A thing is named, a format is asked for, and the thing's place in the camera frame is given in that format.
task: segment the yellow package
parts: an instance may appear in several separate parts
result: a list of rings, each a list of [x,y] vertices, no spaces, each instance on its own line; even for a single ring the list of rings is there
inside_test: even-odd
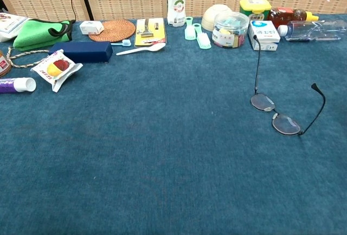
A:
[[[155,43],[166,43],[164,19],[162,17],[138,19],[136,22],[135,46],[143,47]]]

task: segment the green label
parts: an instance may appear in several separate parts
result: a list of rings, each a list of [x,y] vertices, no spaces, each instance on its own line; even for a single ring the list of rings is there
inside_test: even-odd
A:
[[[250,14],[248,17],[249,17],[249,20],[264,20],[265,15],[263,13]]]

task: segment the small white box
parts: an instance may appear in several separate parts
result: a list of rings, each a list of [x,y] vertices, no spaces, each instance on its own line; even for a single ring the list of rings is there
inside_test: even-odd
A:
[[[100,21],[83,21],[80,24],[83,35],[98,35],[104,30],[104,26]]]
[[[253,50],[259,50],[259,45],[253,36],[256,35],[262,51],[276,51],[280,42],[278,34],[272,21],[251,21],[248,27],[248,36],[252,43]]]

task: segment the scrub brush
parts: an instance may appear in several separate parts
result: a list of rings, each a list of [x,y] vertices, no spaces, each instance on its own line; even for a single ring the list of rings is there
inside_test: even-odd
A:
[[[199,47],[201,49],[210,49],[211,48],[210,39],[208,38],[208,35],[206,33],[201,31],[201,24],[195,23],[193,24],[193,26],[197,33],[196,40],[199,44]]]
[[[193,17],[186,17],[185,22],[187,24],[187,27],[184,30],[184,38],[186,40],[195,40],[196,39],[195,29],[191,25],[193,22]]]

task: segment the green cloth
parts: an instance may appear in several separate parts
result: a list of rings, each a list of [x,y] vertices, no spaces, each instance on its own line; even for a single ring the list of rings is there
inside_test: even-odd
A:
[[[27,51],[47,47],[58,42],[68,42],[72,39],[72,24],[74,22],[74,20],[49,22],[30,19],[23,25],[13,46],[20,51]]]

